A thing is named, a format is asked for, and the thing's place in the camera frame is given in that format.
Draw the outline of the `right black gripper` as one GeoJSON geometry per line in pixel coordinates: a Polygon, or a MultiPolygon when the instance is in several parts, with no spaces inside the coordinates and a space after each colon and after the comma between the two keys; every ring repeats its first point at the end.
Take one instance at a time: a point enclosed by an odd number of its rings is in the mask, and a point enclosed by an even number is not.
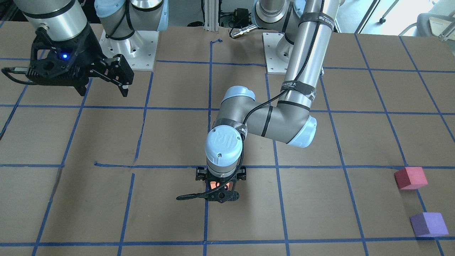
{"type": "Polygon", "coordinates": [[[114,83],[127,97],[134,72],[122,54],[111,58],[103,54],[91,27],[61,42],[52,40],[48,29],[38,27],[26,77],[39,85],[72,86],[82,97],[89,79],[98,77],[114,83]]]}

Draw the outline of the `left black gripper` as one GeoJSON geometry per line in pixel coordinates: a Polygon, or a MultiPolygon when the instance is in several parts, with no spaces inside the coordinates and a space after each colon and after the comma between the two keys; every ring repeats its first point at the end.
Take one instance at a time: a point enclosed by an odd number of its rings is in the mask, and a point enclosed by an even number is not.
{"type": "Polygon", "coordinates": [[[246,175],[247,172],[245,166],[238,167],[237,172],[233,173],[229,177],[216,177],[209,171],[209,169],[200,166],[196,167],[196,181],[206,181],[207,185],[209,185],[210,181],[221,182],[219,187],[212,190],[209,188],[209,190],[204,192],[204,194],[238,194],[237,191],[235,191],[236,182],[239,180],[246,180],[246,175]],[[226,191],[223,186],[228,182],[232,182],[232,184],[229,187],[230,190],[226,191]]]}

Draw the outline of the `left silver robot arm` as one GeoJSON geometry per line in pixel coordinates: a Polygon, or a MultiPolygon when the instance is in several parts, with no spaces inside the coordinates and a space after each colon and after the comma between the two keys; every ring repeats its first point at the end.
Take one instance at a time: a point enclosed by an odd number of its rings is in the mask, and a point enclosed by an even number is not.
{"type": "Polygon", "coordinates": [[[317,80],[336,16],[343,0],[256,0],[253,24],[283,35],[277,44],[279,60],[286,63],[279,86],[267,89],[267,101],[258,102],[245,86],[231,86],[205,141],[206,167],[196,169],[196,180],[207,190],[188,195],[207,201],[235,201],[235,185],[246,180],[243,167],[249,134],[305,148],[314,139],[317,120],[310,115],[317,80]]]}

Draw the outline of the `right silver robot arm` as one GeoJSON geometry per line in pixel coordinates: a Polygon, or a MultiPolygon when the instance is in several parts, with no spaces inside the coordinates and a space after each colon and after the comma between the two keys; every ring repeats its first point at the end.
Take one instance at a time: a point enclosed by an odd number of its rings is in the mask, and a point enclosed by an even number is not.
{"type": "Polygon", "coordinates": [[[24,85],[71,86],[85,96],[90,78],[115,84],[123,97],[133,83],[133,69],[149,64],[155,51],[146,41],[168,27],[167,0],[96,0],[104,27],[98,42],[78,0],[16,0],[34,26],[30,64],[3,68],[10,80],[24,85]]]}

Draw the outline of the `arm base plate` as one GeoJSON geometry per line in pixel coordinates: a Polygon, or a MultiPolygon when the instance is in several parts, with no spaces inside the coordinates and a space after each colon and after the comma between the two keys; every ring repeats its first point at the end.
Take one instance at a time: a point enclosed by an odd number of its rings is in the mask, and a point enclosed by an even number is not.
{"type": "Polygon", "coordinates": [[[330,34],[319,32],[314,44],[311,44],[312,38],[312,32],[296,34],[294,43],[291,44],[288,33],[263,33],[267,72],[269,74],[287,75],[289,79],[294,78],[300,70],[299,65],[305,62],[306,56],[311,50],[309,60],[300,79],[317,78],[322,69],[330,34]]]}
{"type": "Polygon", "coordinates": [[[134,71],[152,71],[154,68],[159,31],[136,31],[121,41],[107,39],[103,31],[99,44],[107,57],[122,54],[134,71]]]}

